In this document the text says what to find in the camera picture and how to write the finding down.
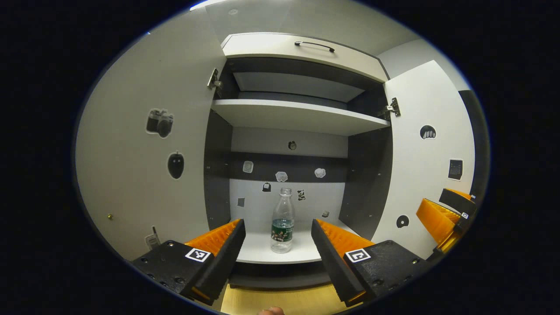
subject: black handle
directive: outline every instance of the black handle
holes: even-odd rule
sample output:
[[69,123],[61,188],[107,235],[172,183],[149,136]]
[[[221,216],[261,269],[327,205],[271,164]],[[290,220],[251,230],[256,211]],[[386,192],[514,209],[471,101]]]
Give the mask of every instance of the black handle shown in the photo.
[[294,43],[295,46],[299,46],[300,44],[311,44],[311,45],[327,47],[330,52],[334,53],[334,48],[331,48],[329,46],[325,46],[325,45],[321,45],[321,44],[317,44],[317,43],[310,43],[308,41],[297,41],[297,42]]

